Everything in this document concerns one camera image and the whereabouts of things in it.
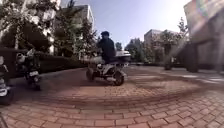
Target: man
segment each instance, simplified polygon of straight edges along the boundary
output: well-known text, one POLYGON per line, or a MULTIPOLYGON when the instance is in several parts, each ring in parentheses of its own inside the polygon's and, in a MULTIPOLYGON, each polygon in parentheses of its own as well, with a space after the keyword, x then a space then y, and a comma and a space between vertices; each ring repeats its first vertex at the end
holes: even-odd
POLYGON ((116 56, 114 42, 110 39, 110 33, 105 31, 101 33, 102 39, 98 42, 97 47, 102 50, 102 59, 105 61, 106 67, 103 74, 110 69, 110 64, 116 56))

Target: sky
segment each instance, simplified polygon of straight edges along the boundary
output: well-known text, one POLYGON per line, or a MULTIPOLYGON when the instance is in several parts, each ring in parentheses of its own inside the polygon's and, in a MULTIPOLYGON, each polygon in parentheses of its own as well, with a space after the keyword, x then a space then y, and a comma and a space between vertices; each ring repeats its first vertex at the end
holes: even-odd
POLYGON ((150 29, 179 31, 183 6, 190 0, 77 0, 89 4, 98 33, 109 31, 114 42, 127 45, 132 38, 144 40, 150 29))

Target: brick pavement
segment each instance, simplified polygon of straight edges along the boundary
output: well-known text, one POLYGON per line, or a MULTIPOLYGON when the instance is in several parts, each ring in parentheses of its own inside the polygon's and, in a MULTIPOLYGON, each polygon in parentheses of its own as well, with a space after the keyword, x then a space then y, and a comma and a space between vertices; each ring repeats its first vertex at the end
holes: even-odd
POLYGON ((120 87, 85 80, 83 70, 43 79, 43 92, 18 87, 0 107, 9 128, 222 128, 221 87, 128 69, 120 87))

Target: scooter wheel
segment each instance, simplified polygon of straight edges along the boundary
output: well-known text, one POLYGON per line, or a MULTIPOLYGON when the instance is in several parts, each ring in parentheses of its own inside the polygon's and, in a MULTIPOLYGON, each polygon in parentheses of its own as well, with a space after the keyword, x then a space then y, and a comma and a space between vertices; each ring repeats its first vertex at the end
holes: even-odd
POLYGON ((14 97, 13 91, 8 91, 8 94, 4 97, 0 97, 0 104, 2 105, 11 105, 14 97))
POLYGON ((117 71, 113 77, 115 79, 114 81, 115 86, 121 86, 122 84, 124 84, 124 75, 119 71, 117 71))
POLYGON ((93 73, 93 71, 92 71, 91 69, 88 69, 88 70, 86 71, 86 77, 87 77, 87 79, 88 79, 90 82, 94 81, 95 76, 94 76, 94 73, 93 73))

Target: motorcycle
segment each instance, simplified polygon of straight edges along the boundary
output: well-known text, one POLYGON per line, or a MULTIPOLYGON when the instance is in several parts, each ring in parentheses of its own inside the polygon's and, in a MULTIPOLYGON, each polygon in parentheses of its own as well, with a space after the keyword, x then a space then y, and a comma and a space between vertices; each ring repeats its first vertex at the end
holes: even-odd
POLYGON ((4 65, 4 57, 0 56, 0 103, 4 105, 10 105, 13 100, 12 86, 9 85, 9 81, 5 77, 8 73, 7 66, 4 65))
POLYGON ((128 66, 130 54, 127 51, 117 52, 115 60, 105 65, 100 56, 95 56, 89 60, 89 65, 86 71, 86 77, 89 81, 94 81, 95 78, 103 78, 106 81, 111 81, 115 86, 121 86, 125 82, 126 73, 122 71, 128 66))
POLYGON ((17 63, 22 69, 28 87, 35 91, 41 91, 41 87, 39 84, 41 77, 39 76, 38 72, 38 68, 40 67, 40 65, 35 61, 34 52, 35 50, 31 49, 27 52, 26 55, 22 53, 17 54, 17 63))

